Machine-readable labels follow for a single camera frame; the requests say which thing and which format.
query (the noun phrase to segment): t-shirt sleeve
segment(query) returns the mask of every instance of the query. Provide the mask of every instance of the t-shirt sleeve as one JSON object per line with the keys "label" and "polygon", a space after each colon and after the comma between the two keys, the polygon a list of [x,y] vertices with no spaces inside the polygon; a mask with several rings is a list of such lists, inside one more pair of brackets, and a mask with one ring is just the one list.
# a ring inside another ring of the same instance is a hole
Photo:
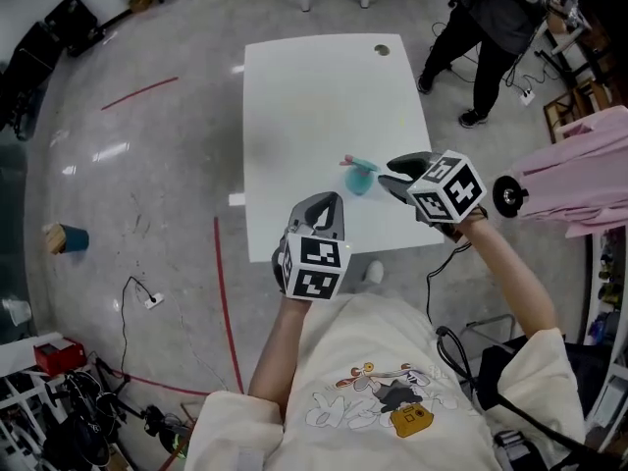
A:
{"label": "t-shirt sleeve", "polygon": [[[582,443],[585,422],[578,385],[559,329],[536,332],[501,372],[501,395],[542,424]],[[547,465],[569,451],[502,406],[487,411],[507,429],[521,431],[536,445]]]}
{"label": "t-shirt sleeve", "polygon": [[247,469],[259,465],[261,470],[283,437],[277,403],[234,392],[214,392],[207,396],[194,426],[185,471],[236,471],[244,461]]}

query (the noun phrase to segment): white shirt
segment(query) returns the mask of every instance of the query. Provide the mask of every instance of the white shirt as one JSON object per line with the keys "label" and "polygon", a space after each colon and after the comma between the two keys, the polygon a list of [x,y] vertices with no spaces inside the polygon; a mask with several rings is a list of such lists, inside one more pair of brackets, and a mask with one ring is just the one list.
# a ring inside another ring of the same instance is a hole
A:
{"label": "white shirt", "polygon": [[[499,470],[487,419],[522,431],[548,465],[568,453],[497,406],[481,415],[439,357],[425,315],[373,294],[313,303],[283,425],[276,403],[216,392],[205,401],[185,471]],[[558,329],[536,333],[498,390],[582,442],[576,380]]]}

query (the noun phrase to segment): sneaker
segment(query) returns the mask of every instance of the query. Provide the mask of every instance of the sneaker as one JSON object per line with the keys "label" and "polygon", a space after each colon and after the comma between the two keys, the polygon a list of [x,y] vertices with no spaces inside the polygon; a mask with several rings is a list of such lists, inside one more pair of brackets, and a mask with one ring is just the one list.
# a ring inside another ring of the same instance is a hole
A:
{"label": "sneaker", "polygon": [[373,260],[366,268],[364,282],[378,285],[384,278],[384,264],[379,260]]}
{"label": "sneaker", "polygon": [[458,117],[458,122],[464,128],[470,129],[479,124],[485,124],[488,117],[488,115],[481,115],[473,109],[467,110],[460,117]]}
{"label": "sneaker", "polygon": [[419,89],[419,92],[423,94],[429,94],[432,91],[432,84],[434,83],[434,77],[427,77],[426,75],[422,75],[419,77],[419,80],[416,82],[416,87]]}

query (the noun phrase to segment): concrete floor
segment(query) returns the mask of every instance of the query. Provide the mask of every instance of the concrete floor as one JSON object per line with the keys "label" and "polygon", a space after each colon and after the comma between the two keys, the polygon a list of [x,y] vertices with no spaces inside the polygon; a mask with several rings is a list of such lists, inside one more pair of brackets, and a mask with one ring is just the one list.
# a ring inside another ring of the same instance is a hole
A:
{"label": "concrete floor", "polygon": [[[121,293],[133,275],[166,300],[147,311],[145,296],[130,286],[126,370],[187,389],[235,390],[215,263],[212,223],[218,216],[235,345],[247,384],[279,295],[270,265],[248,262],[244,209],[228,204],[230,193],[243,191],[242,73],[233,68],[242,65],[244,46],[321,33],[399,33],[418,75],[435,39],[432,24],[447,21],[447,1],[372,0],[362,10],[358,0],[312,0],[311,12],[301,13],[298,0],[167,0],[122,23],[106,44],[63,59],[27,144],[26,268],[38,329],[57,329],[118,367]],[[529,54],[518,72],[539,78],[542,67]],[[454,68],[467,79],[475,73],[465,59]],[[173,76],[180,79],[101,111]],[[470,107],[472,85],[443,73],[433,93],[422,97],[433,146],[469,155],[491,185],[514,160],[550,144],[542,107],[564,86],[548,80],[534,90],[536,99],[523,107],[517,90],[502,86],[489,123],[468,131],[456,119]],[[546,284],[562,330],[575,340],[584,240],[565,239],[561,226],[505,221],[489,200],[485,205]],[[87,229],[89,249],[80,256],[45,253],[42,227],[52,222]],[[378,257],[388,271],[386,283],[424,308],[425,276],[451,249],[445,243]],[[373,257],[354,257],[349,286]],[[435,323],[455,330],[506,310],[472,250],[457,256],[432,288]],[[124,398],[176,413],[181,400],[198,401],[139,384]],[[140,424],[133,422],[122,434],[139,469],[156,469],[167,457]]]}

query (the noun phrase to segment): black shoe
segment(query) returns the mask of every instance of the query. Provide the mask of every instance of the black shoe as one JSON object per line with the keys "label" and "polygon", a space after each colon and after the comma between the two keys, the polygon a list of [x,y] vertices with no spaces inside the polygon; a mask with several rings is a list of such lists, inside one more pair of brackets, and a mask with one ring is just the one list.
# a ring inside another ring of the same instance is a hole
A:
{"label": "black shoe", "polygon": [[432,91],[432,84],[434,83],[434,77],[427,77],[422,75],[416,82],[416,88],[423,94],[429,94]]}
{"label": "black shoe", "polygon": [[487,121],[488,115],[482,115],[473,110],[467,110],[460,117],[458,117],[458,122],[464,128],[470,129],[479,124],[485,124]]}

